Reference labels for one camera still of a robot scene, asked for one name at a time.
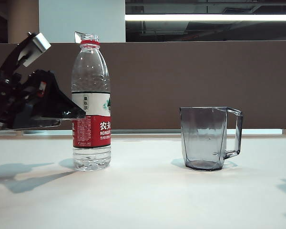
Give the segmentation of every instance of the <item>cup handle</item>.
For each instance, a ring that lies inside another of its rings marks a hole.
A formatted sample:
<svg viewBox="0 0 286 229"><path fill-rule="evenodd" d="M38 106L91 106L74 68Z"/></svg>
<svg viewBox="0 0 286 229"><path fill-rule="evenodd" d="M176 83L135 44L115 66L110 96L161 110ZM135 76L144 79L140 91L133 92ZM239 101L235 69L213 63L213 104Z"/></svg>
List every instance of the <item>cup handle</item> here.
<svg viewBox="0 0 286 229"><path fill-rule="evenodd" d="M236 135L235 135L235 150L227 150L225 152L225 159L237 156L240 153L240 144L242 140L242 128L243 128L243 114L241 111L228 107L228 112L231 112L237 116L236 119Z"/></svg>

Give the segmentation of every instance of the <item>robotic arm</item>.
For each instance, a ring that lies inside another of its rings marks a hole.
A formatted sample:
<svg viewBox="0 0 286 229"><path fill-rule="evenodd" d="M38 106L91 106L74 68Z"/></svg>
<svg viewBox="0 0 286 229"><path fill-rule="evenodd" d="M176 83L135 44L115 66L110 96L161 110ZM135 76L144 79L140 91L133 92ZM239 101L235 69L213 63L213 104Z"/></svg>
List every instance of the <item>robotic arm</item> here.
<svg viewBox="0 0 286 229"><path fill-rule="evenodd" d="M17 68L29 66L50 46L41 33L29 33L0 67L0 130L58 126L62 119L85 117L59 90L52 72L36 70L20 83Z"/></svg>

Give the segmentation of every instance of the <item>red label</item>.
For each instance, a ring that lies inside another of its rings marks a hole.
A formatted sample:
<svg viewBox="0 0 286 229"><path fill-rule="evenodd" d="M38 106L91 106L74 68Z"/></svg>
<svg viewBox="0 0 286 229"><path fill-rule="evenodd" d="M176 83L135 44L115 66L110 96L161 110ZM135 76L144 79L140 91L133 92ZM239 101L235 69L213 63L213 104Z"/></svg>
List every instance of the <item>red label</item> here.
<svg viewBox="0 0 286 229"><path fill-rule="evenodd" d="M73 146L94 148L110 145L111 117L86 115L72 122Z"/></svg>

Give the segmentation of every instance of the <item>ceiling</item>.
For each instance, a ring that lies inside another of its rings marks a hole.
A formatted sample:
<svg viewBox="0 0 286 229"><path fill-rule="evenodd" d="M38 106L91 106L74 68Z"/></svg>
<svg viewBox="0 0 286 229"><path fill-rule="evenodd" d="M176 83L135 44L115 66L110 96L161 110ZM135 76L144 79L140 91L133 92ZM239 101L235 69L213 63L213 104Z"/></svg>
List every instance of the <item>ceiling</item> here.
<svg viewBox="0 0 286 229"><path fill-rule="evenodd" d="M126 14L286 14L286 0L126 0ZM286 40L286 22L127 21L127 42Z"/></svg>

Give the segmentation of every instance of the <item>white label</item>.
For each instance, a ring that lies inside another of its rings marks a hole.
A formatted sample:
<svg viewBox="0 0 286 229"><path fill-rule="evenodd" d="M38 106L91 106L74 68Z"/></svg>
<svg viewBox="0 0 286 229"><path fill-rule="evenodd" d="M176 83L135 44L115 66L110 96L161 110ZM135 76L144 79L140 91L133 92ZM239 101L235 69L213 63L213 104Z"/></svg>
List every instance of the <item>white label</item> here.
<svg viewBox="0 0 286 229"><path fill-rule="evenodd" d="M86 115L110 116L109 93L73 93L72 101L86 112Z"/></svg>

